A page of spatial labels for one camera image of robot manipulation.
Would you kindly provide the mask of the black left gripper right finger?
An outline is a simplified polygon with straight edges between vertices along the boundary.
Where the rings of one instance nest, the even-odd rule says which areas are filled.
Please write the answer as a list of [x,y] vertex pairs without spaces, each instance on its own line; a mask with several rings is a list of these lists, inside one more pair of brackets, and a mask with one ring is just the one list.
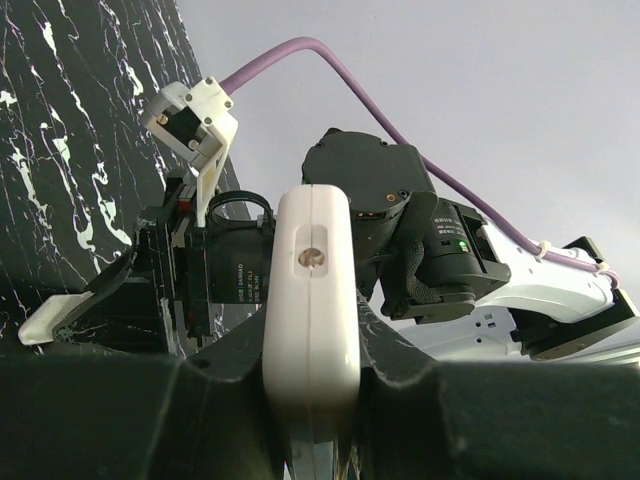
[[439,362],[357,302],[363,479],[635,479],[639,373]]

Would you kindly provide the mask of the white remote control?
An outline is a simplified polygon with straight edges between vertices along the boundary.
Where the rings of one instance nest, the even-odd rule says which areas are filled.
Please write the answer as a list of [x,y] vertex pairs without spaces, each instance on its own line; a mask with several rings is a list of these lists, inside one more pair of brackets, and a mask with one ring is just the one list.
[[262,378],[291,478],[346,478],[361,366],[349,204],[335,186],[280,200]]

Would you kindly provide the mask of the white battery cover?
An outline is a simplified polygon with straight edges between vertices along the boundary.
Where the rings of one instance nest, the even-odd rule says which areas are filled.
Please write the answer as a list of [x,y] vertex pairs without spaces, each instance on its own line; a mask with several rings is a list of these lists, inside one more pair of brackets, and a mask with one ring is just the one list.
[[54,341],[54,328],[80,304],[93,296],[92,292],[59,294],[49,297],[20,326],[18,338],[24,346],[48,344]]

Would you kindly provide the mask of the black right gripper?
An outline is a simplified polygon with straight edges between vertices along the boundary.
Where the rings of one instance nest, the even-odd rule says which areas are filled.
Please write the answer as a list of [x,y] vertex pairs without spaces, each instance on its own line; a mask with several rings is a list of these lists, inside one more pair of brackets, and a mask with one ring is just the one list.
[[247,190],[216,190],[202,220],[196,206],[195,179],[170,172],[162,205],[138,217],[137,247],[87,285],[90,297],[54,327],[54,339],[163,350],[164,314],[168,333],[199,349],[228,332],[225,306],[265,304],[275,234],[269,202]]

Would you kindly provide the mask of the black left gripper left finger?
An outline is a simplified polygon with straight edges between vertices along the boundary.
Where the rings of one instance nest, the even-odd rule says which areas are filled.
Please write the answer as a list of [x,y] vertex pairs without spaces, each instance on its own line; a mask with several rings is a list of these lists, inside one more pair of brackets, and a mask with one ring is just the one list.
[[1,318],[5,479],[279,479],[257,313],[190,359],[20,344]]

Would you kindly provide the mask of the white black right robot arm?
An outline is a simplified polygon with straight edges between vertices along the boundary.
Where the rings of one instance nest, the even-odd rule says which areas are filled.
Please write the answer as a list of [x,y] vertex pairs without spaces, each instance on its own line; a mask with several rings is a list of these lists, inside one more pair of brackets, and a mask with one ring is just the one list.
[[[414,321],[409,338],[433,356],[554,360],[639,320],[624,292],[598,273],[602,259],[588,238],[560,251],[586,270],[527,252],[476,210],[440,198],[413,146],[331,129],[308,151],[302,179],[346,195],[358,292],[370,297],[381,288],[382,314]],[[273,210],[227,219],[230,203],[265,202],[228,191],[212,199],[199,227],[194,197],[192,185],[169,181],[163,204],[141,212],[133,246],[66,298],[55,339],[96,327],[106,347],[154,352],[178,330],[197,342],[210,336],[213,305],[266,301]]]

